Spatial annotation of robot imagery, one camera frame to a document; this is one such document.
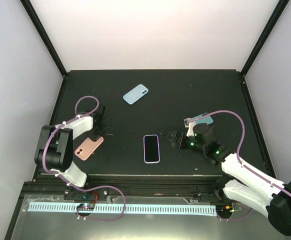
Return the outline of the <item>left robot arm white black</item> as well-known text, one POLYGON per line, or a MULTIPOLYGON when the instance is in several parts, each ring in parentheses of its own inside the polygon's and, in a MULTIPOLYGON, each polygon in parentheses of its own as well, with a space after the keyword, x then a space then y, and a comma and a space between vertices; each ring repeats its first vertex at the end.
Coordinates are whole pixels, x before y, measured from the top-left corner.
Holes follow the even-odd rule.
POLYGON ((68 122, 42 127, 36 147, 34 162, 47 173, 75 186, 82 200, 89 199, 93 187, 87 184, 88 175, 74 163, 74 156, 86 161, 103 143, 106 107, 98 106, 96 112, 82 112, 68 122))

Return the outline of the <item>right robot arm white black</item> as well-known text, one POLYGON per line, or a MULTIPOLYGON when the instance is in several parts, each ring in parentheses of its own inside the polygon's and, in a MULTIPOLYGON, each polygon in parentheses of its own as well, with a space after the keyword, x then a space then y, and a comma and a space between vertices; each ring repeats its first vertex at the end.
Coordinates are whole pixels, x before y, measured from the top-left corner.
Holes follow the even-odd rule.
POLYGON ((202 154, 225 173, 213 188, 213 197, 238 201, 265 216, 281 234, 291 236, 291 181, 273 178, 219 144, 206 124, 189 124, 187 132, 172 131, 166 139, 171 147, 202 154))

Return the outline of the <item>pink phone case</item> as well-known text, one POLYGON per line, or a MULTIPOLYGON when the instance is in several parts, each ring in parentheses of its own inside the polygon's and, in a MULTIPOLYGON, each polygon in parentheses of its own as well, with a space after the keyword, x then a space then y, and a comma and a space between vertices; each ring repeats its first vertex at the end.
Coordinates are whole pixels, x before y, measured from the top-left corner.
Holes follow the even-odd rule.
POLYGON ((81 159, 86 161, 96 149, 104 142, 104 138, 101 136, 97 140, 92 140, 87 137, 83 143, 74 151, 74 154, 81 159))

